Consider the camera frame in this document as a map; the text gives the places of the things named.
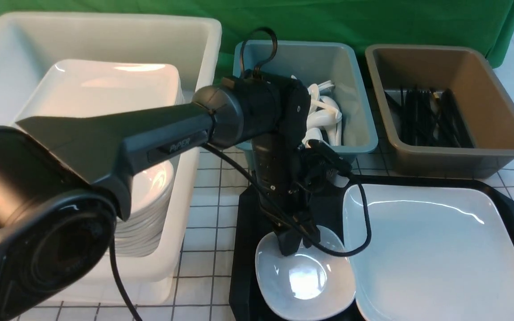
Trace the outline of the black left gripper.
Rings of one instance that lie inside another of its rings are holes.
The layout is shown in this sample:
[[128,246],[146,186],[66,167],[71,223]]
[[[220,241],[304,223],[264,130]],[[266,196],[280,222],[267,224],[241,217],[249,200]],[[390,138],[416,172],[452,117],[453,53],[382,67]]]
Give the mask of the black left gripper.
[[316,229],[309,203],[326,187],[330,176],[347,177],[352,164],[324,140],[291,141],[280,134],[264,134],[251,140],[254,170],[259,187],[268,196],[261,207],[277,228],[280,253],[290,256],[302,242],[300,231]]

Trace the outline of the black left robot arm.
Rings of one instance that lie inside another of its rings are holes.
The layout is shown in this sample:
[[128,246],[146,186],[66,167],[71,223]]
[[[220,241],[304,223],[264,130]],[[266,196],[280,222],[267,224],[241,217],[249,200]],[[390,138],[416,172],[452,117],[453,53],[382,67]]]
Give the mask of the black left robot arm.
[[186,104],[0,126],[0,321],[77,282],[106,252],[113,257],[134,176],[198,146],[219,154],[251,140],[264,166],[252,184],[282,247],[290,236],[318,245],[306,201],[328,171],[351,177],[352,167],[320,140],[303,146],[310,105],[300,80],[255,69]]

